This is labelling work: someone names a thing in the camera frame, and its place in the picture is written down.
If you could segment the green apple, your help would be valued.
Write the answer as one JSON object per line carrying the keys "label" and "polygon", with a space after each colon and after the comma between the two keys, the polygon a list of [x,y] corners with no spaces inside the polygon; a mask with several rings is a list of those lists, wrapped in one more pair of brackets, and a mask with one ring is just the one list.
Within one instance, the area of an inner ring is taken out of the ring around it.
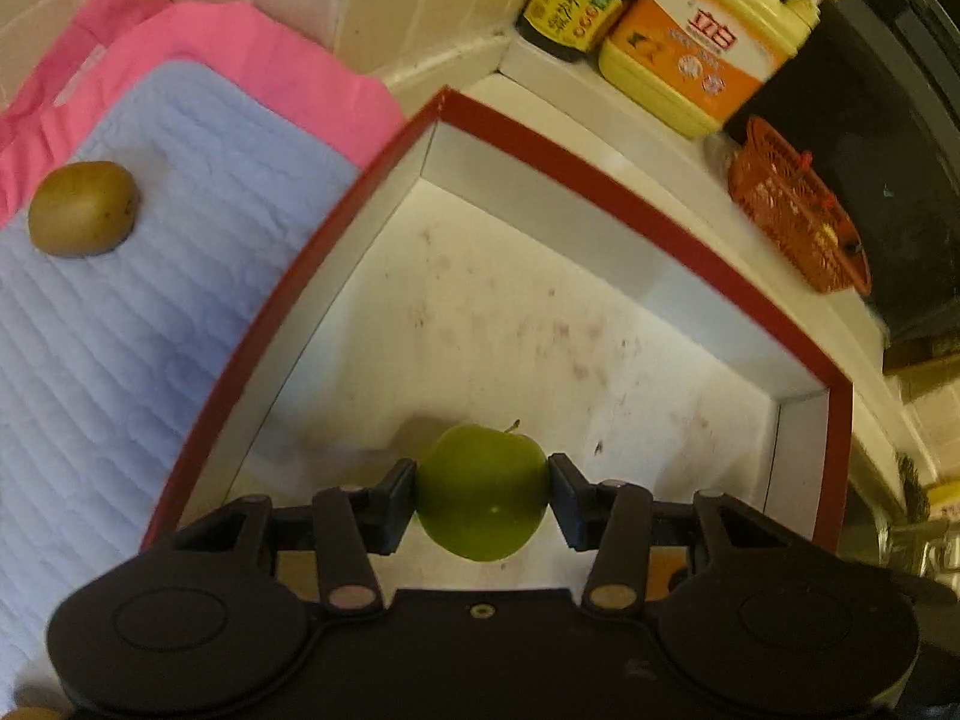
{"label": "green apple", "polygon": [[416,464],[421,527],[443,550],[469,561],[501,561],[522,550],[547,502],[544,450],[516,431],[460,424]]}

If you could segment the orange plastic basket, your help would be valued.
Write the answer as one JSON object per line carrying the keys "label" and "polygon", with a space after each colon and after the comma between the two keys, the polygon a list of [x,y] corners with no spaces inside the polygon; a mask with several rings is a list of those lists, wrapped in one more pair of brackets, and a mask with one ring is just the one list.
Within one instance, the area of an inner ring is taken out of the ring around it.
{"label": "orange plastic basket", "polygon": [[814,291],[872,293],[869,262],[848,211],[814,171],[812,153],[794,149],[765,119],[748,119],[727,190]]}

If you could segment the red cardboard box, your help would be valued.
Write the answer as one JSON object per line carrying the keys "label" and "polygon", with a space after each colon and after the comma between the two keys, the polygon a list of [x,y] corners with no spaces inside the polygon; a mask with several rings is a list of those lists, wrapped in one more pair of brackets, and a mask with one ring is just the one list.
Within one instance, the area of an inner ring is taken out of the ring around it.
{"label": "red cardboard box", "polygon": [[662,499],[724,489],[839,540],[853,387],[838,364],[631,188],[446,89],[263,303],[146,534],[242,486],[353,481],[458,422],[517,426]]}

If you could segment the small kiwi at back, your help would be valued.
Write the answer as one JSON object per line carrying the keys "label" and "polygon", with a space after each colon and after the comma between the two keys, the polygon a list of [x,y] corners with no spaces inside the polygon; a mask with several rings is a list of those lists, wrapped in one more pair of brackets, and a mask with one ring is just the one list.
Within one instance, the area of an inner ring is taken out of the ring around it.
{"label": "small kiwi at back", "polygon": [[32,245],[60,259],[107,254],[133,231],[140,189],[112,161],[65,164],[44,177],[28,208]]}

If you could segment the yellow detergent jug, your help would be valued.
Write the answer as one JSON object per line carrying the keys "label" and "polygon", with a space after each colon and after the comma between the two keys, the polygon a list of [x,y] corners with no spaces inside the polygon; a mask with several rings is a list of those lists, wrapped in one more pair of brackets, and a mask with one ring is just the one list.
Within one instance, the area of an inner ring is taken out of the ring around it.
{"label": "yellow detergent jug", "polygon": [[599,50],[602,78],[688,140],[724,127],[836,0],[636,0]]}

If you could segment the blue quilted mat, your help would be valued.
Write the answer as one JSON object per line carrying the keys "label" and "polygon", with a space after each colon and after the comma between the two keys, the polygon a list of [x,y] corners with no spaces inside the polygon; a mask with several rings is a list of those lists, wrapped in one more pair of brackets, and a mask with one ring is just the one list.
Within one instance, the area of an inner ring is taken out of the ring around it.
{"label": "blue quilted mat", "polygon": [[356,166],[194,62],[167,62],[78,148],[140,190],[132,234],[54,259],[2,232],[2,704],[62,707],[49,617],[140,548],[247,328]]}

